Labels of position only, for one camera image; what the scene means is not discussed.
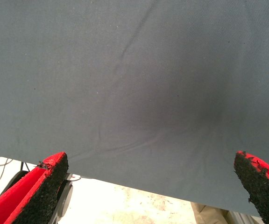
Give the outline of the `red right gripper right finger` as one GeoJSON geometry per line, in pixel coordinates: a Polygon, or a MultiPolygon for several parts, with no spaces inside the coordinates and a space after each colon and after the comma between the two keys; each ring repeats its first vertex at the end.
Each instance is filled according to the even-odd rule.
{"type": "Polygon", "coordinates": [[[262,221],[269,224],[269,164],[245,151],[238,151],[234,159],[234,171],[262,221]]]}

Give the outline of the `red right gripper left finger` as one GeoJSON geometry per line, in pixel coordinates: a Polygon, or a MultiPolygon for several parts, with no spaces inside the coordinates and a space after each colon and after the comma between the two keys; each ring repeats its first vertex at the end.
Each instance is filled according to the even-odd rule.
{"type": "Polygon", "coordinates": [[[67,154],[59,152],[24,175],[0,196],[0,224],[47,224],[68,167],[67,154]]]}

